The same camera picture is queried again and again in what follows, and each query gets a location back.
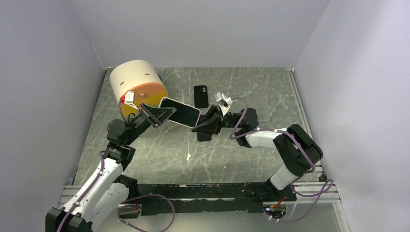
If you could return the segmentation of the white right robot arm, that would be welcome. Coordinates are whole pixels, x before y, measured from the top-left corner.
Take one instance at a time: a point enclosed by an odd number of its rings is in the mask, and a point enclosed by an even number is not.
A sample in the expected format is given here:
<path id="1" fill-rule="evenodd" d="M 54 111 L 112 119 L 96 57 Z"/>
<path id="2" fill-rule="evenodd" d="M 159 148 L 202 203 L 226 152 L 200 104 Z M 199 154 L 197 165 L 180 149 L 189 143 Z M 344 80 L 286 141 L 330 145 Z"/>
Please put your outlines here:
<path id="1" fill-rule="evenodd" d="M 223 128 L 232 128 L 230 139 L 242 147 L 272 148 L 279 153 L 283 165 L 266 182 L 266 195 L 273 201 L 280 199 L 291 183 L 314 172 L 315 164 L 323 158 L 321 148 L 300 125 L 292 124 L 283 129 L 259 128 L 253 108 L 223 114 L 221 107 L 212 105 L 192 131 L 200 135 L 200 142 L 204 142 Z"/>

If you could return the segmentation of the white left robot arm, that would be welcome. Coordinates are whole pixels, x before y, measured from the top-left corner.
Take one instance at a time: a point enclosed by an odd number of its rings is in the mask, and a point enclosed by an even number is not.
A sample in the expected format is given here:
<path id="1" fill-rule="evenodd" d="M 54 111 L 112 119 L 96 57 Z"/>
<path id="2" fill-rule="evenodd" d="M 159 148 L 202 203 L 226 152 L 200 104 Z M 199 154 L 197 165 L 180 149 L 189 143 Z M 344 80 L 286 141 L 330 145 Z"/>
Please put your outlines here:
<path id="1" fill-rule="evenodd" d="M 150 127 L 159 127 L 172 116 L 174 107 L 156 108 L 145 103 L 137 107 L 138 115 L 114 119 L 107 126 L 106 149 L 99 154 L 94 173 L 61 208 L 51 208 L 45 217 L 47 232 L 95 232 L 122 202 L 138 198 L 138 181 L 123 175 L 133 159 L 131 147 Z"/>

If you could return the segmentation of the black phone case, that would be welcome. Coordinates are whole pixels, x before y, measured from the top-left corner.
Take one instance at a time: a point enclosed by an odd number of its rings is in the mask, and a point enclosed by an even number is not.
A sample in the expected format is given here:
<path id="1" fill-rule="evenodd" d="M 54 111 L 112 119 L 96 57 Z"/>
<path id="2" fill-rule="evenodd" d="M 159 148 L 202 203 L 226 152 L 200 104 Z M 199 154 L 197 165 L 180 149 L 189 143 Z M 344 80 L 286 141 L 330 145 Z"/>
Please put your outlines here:
<path id="1" fill-rule="evenodd" d="M 207 86 L 197 85 L 193 88 L 194 106 L 199 109 L 206 109 L 209 107 Z"/>

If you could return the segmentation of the white cylindrical drawer box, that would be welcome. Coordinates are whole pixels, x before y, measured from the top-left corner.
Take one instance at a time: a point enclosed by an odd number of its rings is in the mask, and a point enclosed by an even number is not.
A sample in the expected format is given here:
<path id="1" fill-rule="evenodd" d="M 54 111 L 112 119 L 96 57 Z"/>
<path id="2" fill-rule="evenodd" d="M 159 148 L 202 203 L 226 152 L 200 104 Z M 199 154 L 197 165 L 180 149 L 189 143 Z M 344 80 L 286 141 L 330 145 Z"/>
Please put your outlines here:
<path id="1" fill-rule="evenodd" d="M 128 91 L 134 92 L 133 104 L 157 107 L 168 91 L 152 65 L 145 60 L 131 60 L 115 67 L 109 76 L 120 115 L 123 119 L 138 111 L 125 103 Z"/>

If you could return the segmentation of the black phone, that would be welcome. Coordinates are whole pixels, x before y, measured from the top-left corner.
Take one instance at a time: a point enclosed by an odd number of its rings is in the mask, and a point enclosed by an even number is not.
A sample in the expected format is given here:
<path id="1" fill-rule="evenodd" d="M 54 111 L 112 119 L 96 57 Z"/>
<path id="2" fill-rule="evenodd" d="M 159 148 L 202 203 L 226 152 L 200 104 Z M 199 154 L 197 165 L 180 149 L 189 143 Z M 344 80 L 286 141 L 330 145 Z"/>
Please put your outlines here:
<path id="1" fill-rule="evenodd" d="M 204 133 L 197 133 L 197 141 L 198 142 L 208 142 L 212 140 L 212 135 L 204 134 Z"/>

